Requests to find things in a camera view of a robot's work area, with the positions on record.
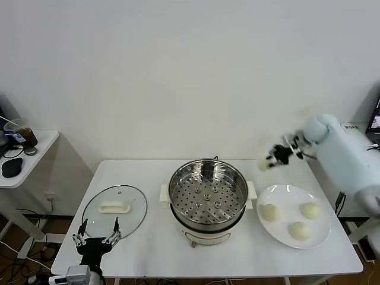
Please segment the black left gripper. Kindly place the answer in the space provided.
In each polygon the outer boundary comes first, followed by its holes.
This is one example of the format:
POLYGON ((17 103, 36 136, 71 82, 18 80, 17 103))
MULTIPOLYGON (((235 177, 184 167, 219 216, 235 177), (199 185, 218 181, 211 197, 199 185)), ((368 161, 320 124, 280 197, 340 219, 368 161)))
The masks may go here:
POLYGON ((79 255, 81 255, 80 265, 100 266, 102 257, 112 250, 121 239, 121 231, 118 217, 115 218, 112 233, 107 237, 93 237, 84 239, 88 219, 85 219, 79 226, 77 233, 72 235, 79 255))

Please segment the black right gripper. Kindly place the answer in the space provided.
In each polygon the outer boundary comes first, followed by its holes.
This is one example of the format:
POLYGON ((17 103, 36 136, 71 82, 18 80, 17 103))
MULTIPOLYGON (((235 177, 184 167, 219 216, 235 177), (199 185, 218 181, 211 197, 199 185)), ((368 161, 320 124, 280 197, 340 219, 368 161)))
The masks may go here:
POLYGON ((290 147, 285 147, 280 144, 274 145, 269 151, 266 159, 266 169, 272 169, 282 165, 288 165, 289 159, 293 155, 293 151, 290 147))

